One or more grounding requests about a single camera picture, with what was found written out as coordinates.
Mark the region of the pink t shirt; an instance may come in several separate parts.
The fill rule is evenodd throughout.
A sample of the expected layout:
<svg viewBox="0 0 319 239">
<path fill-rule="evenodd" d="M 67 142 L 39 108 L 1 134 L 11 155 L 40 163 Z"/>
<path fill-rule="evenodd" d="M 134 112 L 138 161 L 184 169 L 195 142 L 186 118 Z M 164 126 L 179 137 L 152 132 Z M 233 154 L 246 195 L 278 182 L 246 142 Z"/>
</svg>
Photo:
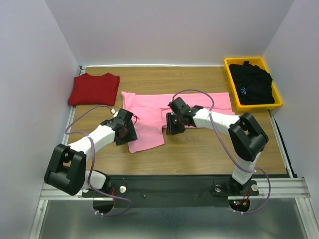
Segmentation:
<svg viewBox="0 0 319 239">
<path fill-rule="evenodd" d="M 232 110 L 230 95 L 224 93 L 208 93 L 215 102 L 213 111 L 226 115 L 235 115 Z M 166 128 L 166 113 L 171 109 L 167 106 L 174 94 L 161 95 L 137 95 L 135 93 L 122 92 L 123 108 L 137 116 L 135 131 L 137 140 L 129 142 L 129 152 L 136 153 L 164 145 L 162 129 Z M 206 109 L 211 107 L 208 96 L 197 94 L 179 94 L 190 107 L 195 105 Z"/>
</svg>

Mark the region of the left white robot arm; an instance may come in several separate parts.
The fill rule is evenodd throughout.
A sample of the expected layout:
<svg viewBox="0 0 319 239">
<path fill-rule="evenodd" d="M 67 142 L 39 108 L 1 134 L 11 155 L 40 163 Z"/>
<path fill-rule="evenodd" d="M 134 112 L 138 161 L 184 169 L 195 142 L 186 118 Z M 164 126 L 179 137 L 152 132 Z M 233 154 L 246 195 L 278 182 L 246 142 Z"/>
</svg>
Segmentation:
<svg viewBox="0 0 319 239">
<path fill-rule="evenodd" d="M 44 175 L 44 182 L 71 196 L 90 187 L 88 178 L 99 196 L 110 193 L 111 184 L 102 173 L 86 171 L 86 162 L 108 144 L 117 146 L 137 139 L 132 120 L 112 119 L 103 121 L 90 134 L 69 145 L 59 144 L 52 153 Z"/>
</svg>

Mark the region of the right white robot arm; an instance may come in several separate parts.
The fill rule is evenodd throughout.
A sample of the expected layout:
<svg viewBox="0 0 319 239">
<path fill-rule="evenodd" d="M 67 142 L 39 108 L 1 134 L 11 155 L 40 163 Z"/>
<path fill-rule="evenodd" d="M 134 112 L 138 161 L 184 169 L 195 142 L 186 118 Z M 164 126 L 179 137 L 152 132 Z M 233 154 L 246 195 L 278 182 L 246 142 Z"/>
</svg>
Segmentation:
<svg viewBox="0 0 319 239">
<path fill-rule="evenodd" d="M 256 171 L 256 162 L 269 141 L 253 115 L 226 115 L 199 106 L 186 109 L 184 114 L 166 114 L 167 135 L 183 133 L 187 126 L 215 131 L 227 155 L 235 164 L 229 188 L 234 194 L 244 192 Z"/>
</svg>

